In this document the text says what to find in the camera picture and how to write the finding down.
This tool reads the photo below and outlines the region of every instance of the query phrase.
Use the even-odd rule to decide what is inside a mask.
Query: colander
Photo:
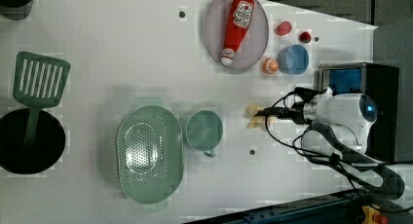
[[[117,138],[122,189],[136,202],[169,197],[183,176],[182,128],[167,109],[144,106],[123,121]]]

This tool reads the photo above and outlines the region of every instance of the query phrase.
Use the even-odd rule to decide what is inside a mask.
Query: black pan
[[[64,150],[64,129],[45,111],[40,111],[34,143],[23,147],[28,116],[29,109],[20,109],[0,119],[0,166],[13,173],[46,170],[57,162]]]

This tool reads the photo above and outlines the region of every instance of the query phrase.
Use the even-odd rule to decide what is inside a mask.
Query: pink plate
[[[255,1],[252,22],[232,65],[235,69],[251,68],[263,55],[268,44],[268,20],[261,4]],[[213,0],[204,23],[204,36],[210,55],[220,63],[225,40],[227,17],[233,0]]]

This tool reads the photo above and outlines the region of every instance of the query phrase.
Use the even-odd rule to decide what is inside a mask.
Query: cup
[[[32,5],[33,0],[0,0],[0,14],[11,20],[26,19]]]
[[[279,54],[280,71],[288,75],[301,75],[309,66],[309,54],[301,45],[284,48]]]
[[[213,149],[222,138],[222,121],[210,110],[194,114],[186,125],[186,139],[195,150],[202,151],[210,158],[215,157]]]

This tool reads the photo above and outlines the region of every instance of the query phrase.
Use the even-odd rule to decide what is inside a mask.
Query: spatula handle
[[[37,120],[39,119],[39,109],[30,109],[28,116],[26,132],[24,134],[23,147],[33,145],[34,138],[36,136]]]

